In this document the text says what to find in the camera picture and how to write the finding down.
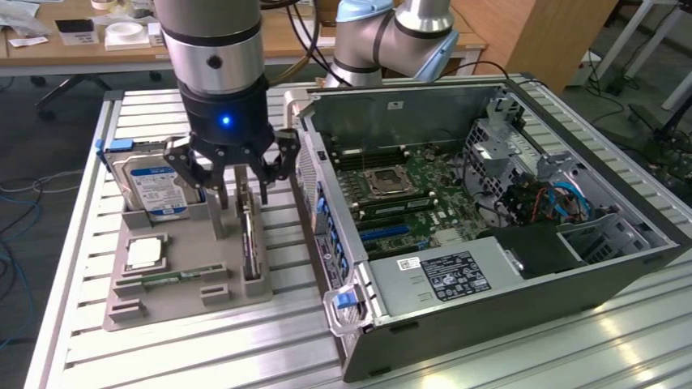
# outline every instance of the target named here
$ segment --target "motherboard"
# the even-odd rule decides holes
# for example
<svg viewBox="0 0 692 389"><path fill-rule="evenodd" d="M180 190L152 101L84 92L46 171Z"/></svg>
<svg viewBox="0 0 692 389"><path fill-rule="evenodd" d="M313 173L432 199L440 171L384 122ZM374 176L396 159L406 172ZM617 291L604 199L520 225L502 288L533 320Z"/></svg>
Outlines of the motherboard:
<svg viewBox="0 0 692 389"><path fill-rule="evenodd" d="M461 185L454 142L332 157L370 260L472 241L488 229Z"/></svg>

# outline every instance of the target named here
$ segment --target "blue led light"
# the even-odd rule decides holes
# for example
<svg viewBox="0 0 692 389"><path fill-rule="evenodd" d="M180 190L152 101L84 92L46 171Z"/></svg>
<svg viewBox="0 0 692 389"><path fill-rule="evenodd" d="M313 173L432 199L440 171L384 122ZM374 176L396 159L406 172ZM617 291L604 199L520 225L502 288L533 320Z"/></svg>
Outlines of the blue led light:
<svg viewBox="0 0 692 389"><path fill-rule="evenodd" d="M221 127L230 128L233 127L233 118L230 115L222 115L218 119L218 123Z"/></svg>

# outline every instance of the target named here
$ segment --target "power supply label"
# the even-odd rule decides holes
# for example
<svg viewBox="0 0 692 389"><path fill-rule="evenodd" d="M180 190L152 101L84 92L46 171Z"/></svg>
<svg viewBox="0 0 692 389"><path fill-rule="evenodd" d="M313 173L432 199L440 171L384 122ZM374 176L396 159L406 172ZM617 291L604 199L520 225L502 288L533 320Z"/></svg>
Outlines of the power supply label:
<svg viewBox="0 0 692 389"><path fill-rule="evenodd" d="M489 282L468 251L420 261L440 301L490 290Z"/></svg>
<svg viewBox="0 0 692 389"><path fill-rule="evenodd" d="M153 215L173 215L186 208L185 192L174 184L173 168L134 169L129 172L141 203Z"/></svg>

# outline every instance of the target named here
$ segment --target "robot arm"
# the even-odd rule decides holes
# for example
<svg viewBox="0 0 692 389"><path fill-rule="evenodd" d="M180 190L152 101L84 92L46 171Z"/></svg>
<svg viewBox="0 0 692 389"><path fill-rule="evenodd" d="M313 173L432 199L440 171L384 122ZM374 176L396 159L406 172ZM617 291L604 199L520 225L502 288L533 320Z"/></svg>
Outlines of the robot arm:
<svg viewBox="0 0 692 389"><path fill-rule="evenodd" d="M154 0L190 134L170 139L166 158L185 181L220 194L226 206L224 170L248 165L265 186L288 178L300 140L294 130L274 131L268 120L260 0ZM385 66L433 81L449 60L458 33L449 0L342 0L338 10L334 73L353 86L381 82ZM338 86L329 76L326 85ZM277 159L264 160L278 146ZM198 152L212 162L202 169Z"/></svg>

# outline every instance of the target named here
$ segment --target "cpu socket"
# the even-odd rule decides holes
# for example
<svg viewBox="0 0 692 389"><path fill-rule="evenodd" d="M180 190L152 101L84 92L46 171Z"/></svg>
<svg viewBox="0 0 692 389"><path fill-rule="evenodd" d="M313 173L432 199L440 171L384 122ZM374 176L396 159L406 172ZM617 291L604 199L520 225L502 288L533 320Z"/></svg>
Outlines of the cpu socket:
<svg viewBox="0 0 692 389"><path fill-rule="evenodd" d="M401 166L365 170L364 175L374 197L414 192L413 184Z"/></svg>

